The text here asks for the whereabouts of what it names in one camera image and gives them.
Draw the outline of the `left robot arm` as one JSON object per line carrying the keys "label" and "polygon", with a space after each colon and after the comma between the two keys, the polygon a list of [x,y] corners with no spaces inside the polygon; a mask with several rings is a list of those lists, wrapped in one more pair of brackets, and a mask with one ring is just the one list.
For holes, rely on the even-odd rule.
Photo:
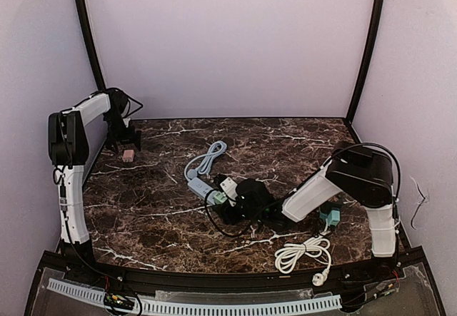
{"label": "left robot arm", "polygon": [[84,256],[91,253],[83,202],[84,171],[90,148],[86,127],[99,117],[107,124],[106,144],[113,152],[132,144],[141,150],[141,131],[131,124],[131,116],[144,107],[120,88],[97,91],[75,106],[52,113],[48,118],[48,154],[53,182],[58,188],[61,244],[66,252]]}

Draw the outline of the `pink USB charger plug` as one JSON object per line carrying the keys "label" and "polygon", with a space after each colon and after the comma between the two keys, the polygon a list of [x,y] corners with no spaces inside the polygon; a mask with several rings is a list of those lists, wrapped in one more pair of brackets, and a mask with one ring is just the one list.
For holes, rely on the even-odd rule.
{"label": "pink USB charger plug", "polygon": [[132,163],[135,158],[135,150],[133,149],[128,149],[125,150],[122,154],[122,161],[124,163]]}

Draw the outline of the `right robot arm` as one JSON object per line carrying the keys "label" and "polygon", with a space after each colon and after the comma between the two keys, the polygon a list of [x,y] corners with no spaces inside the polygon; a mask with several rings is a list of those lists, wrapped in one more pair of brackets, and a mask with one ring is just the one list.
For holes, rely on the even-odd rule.
{"label": "right robot arm", "polygon": [[344,193],[367,212],[371,252],[391,258],[396,252],[396,223],[401,188],[398,159],[377,143],[340,142],[324,163],[282,198],[275,198],[259,180],[245,179],[228,199],[234,215],[283,226],[299,223],[330,199]]}

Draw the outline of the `green dual USB charger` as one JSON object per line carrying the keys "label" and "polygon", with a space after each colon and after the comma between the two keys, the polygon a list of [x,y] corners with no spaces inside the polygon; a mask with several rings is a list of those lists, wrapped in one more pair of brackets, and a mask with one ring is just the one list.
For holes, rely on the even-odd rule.
{"label": "green dual USB charger", "polygon": [[214,194],[212,195],[212,198],[213,198],[214,205],[222,205],[228,200],[227,195],[221,191],[214,192]]}

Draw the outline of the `light blue power strip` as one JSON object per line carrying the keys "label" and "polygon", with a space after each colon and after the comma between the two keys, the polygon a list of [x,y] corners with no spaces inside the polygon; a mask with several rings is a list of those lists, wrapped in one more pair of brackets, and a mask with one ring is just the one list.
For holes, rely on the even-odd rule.
{"label": "light blue power strip", "polygon": [[187,186],[191,192],[197,195],[203,201],[206,201],[209,205],[214,205],[212,195],[214,192],[219,191],[212,188],[206,182],[200,178],[193,178],[188,183]]}

